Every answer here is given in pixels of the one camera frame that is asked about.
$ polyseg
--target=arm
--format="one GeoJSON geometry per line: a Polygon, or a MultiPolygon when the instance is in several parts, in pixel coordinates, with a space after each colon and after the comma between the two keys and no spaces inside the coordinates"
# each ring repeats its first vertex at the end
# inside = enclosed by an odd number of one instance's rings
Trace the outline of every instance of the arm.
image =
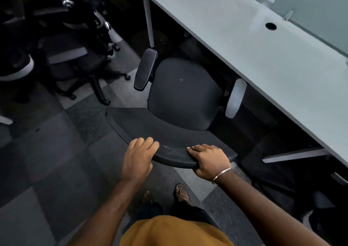
{"type": "MultiPolygon", "coordinates": [[[[199,162],[198,177],[212,181],[231,164],[224,152],[206,144],[187,148],[199,162]]],[[[216,179],[216,184],[240,207],[267,246],[328,246],[323,239],[294,219],[232,170],[216,179]]]]}
{"type": "Polygon", "coordinates": [[[112,245],[127,207],[152,169],[151,159],[158,148],[159,143],[150,137],[130,142],[125,154],[121,181],[108,200],[72,238],[70,246],[112,245]]]}

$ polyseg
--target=silver bracelet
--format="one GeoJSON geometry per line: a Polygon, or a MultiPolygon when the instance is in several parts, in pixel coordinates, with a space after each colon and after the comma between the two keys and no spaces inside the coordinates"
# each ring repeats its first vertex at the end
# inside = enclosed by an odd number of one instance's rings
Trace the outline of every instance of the silver bracelet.
{"type": "Polygon", "coordinates": [[[216,180],[220,175],[222,175],[224,172],[227,172],[228,170],[232,170],[232,168],[227,168],[227,169],[225,169],[224,171],[222,171],[221,173],[219,173],[219,174],[213,179],[213,181],[212,181],[213,185],[216,185],[215,180],[216,180]]]}

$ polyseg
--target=person's right arm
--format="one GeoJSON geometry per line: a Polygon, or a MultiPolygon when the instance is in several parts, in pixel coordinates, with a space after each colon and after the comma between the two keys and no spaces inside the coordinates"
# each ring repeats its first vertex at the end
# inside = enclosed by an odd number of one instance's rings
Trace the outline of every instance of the person's right arm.
{"type": "MultiPolygon", "coordinates": [[[[231,167],[224,152],[215,146],[196,145],[187,151],[199,162],[197,176],[208,181],[231,167]]],[[[232,170],[220,175],[215,182],[245,213],[266,246],[329,245],[232,170]]]]}

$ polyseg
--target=yellow shirt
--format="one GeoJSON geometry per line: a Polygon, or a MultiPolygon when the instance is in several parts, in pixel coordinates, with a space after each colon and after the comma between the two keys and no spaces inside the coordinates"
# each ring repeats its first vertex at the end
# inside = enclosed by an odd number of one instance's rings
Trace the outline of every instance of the yellow shirt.
{"type": "Polygon", "coordinates": [[[157,216],[135,222],[122,236],[120,246],[233,246],[219,229],[203,222],[157,216]]]}

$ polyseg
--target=person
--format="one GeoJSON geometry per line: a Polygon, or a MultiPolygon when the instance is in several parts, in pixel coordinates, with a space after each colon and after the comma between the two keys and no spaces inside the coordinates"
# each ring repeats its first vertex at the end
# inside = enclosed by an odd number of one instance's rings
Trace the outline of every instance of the person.
{"type": "MultiPolygon", "coordinates": [[[[152,169],[151,159],[159,148],[152,138],[134,139],[124,157],[121,180],[108,200],[85,222],[69,245],[110,246],[132,198],[152,169]]],[[[197,159],[200,178],[214,181],[244,212],[266,246],[328,246],[302,223],[268,200],[238,177],[230,168],[224,152],[206,144],[188,147],[197,159]]],[[[145,193],[145,204],[138,214],[141,220],[131,223],[120,245],[233,245],[208,214],[190,205],[189,195],[182,185],[175,188],[177,202],[173,215],[162,215],[161,208],[145,193]]]]}

